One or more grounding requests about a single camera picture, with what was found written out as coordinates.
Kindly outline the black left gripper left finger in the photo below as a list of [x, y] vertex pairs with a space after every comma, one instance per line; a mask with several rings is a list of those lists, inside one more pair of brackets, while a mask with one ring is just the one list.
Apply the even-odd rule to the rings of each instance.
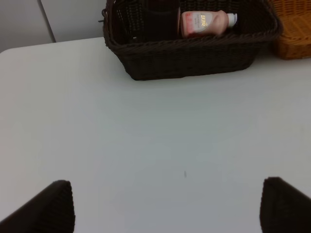
[[51, 183], [0, 222], [2, 233], [72, 233], [75, 211], [69, 181]]

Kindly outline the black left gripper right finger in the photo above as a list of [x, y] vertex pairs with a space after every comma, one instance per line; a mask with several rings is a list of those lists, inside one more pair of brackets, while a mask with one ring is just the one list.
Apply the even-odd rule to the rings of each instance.
[[263, 233], [309, 233], [311, 199], [281, 179], [264, 180], [259, 214]]

